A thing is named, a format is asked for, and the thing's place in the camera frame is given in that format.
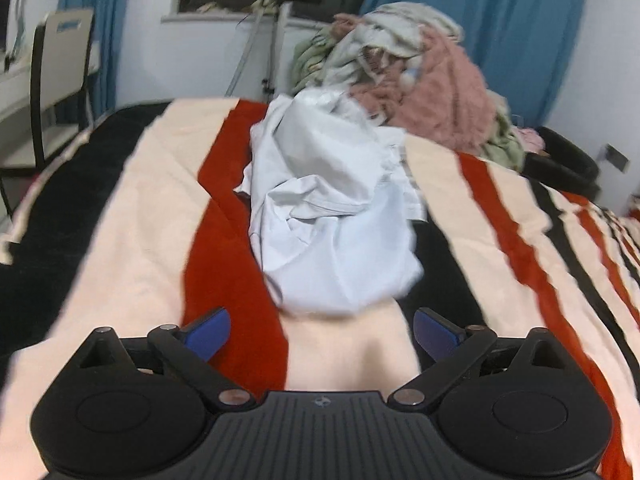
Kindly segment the white shirt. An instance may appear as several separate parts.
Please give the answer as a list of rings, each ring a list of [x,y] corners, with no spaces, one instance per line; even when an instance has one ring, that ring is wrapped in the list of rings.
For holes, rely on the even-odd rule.
[[[239,194],[270,296],[290,315],[356,314],[422,278],[411,223],[426,217],[408,134],[340,90],[278,96],[250,127]]]

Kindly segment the striped red black cream blanket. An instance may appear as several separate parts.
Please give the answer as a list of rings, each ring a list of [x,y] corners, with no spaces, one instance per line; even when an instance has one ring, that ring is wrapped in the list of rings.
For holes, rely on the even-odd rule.
[[[492,162],[408,136],[430,218],[416,226],[424,278],[349,318],[294,318],[271,301],[235,189],[250,159],[250,101],[124,108],[32,185],[1,239],[1,474],[47,471],[29,419],[89,333],[143,336],[210,310],[231,337],[213,366],[254,394],[390,393],[424,365],[416,310],[503,337],[547,327],[611,411],[600,473],[639,474],[639,220]]]

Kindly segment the black bedside seat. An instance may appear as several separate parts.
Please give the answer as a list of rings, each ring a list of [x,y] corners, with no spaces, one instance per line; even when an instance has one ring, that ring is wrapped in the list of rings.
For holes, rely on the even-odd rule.
[[[598,164],[581,148],[547,127],[535,129],[544,141],[544,155],[528,153],[522,175],[550,188],[594,202],[600,193]]]

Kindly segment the pink fluffy blanket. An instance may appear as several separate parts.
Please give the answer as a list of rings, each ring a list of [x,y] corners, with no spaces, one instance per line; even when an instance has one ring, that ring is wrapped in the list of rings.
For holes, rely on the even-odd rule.
[[[337,14],[330,27],[336,43],[360,21]],[[392,58],[366,52],[379,81],[362,75],[345,87],[373,119],[407,130],[452,150],[476,154],[490,137],[497,105],[480,69],[465,50],[437,29],[422,29],[423,52],[415,58]]]

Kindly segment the grey white garment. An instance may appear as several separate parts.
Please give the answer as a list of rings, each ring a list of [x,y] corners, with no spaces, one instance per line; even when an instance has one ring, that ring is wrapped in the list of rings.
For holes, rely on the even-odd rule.
[[[358,24],[333,48],[321,71],[324,86],[347,87],[362,75],[379,81],[366,59],[366,52],[381,53],[383,62],[392,58],[415,58],[423,52],[422,29],[431,27],[456,42],[464,30],[450,16],[415,2],[386,3],[360,16]]]

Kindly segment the green patterned garment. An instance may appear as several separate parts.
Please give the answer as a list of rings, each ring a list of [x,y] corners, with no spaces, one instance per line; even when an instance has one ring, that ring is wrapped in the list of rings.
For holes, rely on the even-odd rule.
[[[295,47],[291,67],[293,93],[323,86],[321,75],[323,64],[336,45],[336,39],[332,36],[330,27],[320,29],[320,32]],[[345,87],[329,87],[344,90],[349,96]],[[496,119],[490,129],[488,141],[480,147],[478,153],[468,154],[477,155],[508,169],[520,171],[524,166],[525,150],[514,131],[509,105],[500,94],[489,89],[488,93],[497,105]]]

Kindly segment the white desk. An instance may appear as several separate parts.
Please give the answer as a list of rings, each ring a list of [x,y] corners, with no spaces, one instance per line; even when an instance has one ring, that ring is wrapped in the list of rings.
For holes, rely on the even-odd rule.
[[[96,73],[100,68],[100,43],[95,41],[89,53],[75,58],[65,55],[64,60],[54,62],[42,56],[40,72],[39,109],[48,110],[73,94],[82,91],[88,74]],[[26,107],[32,96],[32,78],[35,66],[21,61],[16,67],[1,75],[1,119]]]

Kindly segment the blue right curtain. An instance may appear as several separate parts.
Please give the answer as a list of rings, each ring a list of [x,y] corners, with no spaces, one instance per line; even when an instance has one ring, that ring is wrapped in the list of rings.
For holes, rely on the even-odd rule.
[[[399,1],[450,16],[489,89],[526,124],[544,122],[570,64],[585,0],[363,0],[360,10]]]

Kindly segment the blue curtain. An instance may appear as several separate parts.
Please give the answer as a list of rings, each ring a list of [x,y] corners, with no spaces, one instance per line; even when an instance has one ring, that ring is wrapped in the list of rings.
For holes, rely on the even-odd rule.
[[[399,1],[450,16],[489,89],[526,124],[544,122],[570,64],[585,0],[363,0],[360,10]]]
[[[58,0],[58,10],[90,8],[94,12],[93,40],[100,43],[100,69],[91,90],[97,115],[114,110],[128,0]]]

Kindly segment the grey metal tripod stand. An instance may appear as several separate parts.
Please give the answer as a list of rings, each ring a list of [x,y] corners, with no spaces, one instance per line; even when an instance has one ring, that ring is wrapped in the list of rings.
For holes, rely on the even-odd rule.
[[[245,72],[250,55],[254,47],[258,45],[258,36],[262,22],[270,16],[271,28],[269,41],[267,42],[267,68],[262,78],[262,102],[270,103],[276,95],[278,76],[280,73],[281,53],[285,40],[285,32],[288,27],[293,6],[293,0],[259,0],[257,8],[252,11],[254,22],[250,34],[244,44],[239,62],[228,83],[225,96],[234,96],[236,87]]]

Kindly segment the blue left curtain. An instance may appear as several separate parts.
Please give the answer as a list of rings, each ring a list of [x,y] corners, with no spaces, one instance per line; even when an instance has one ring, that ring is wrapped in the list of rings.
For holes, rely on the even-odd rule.
[[[90,8],[94,12],[93,40],[100,43],[100,69],[91,90],[97,115],[114,110],[128,0],[58,0],[58,10]]]

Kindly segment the wall power socket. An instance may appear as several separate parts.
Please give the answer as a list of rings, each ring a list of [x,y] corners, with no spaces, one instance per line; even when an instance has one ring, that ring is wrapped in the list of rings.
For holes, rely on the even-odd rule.
[[[624,155],[617,148],[614,148],[611,144],[606,144],[604,147],[604,159],[616,168],[619,172],[624,174],[627,171],[629,165],[629,158]]]

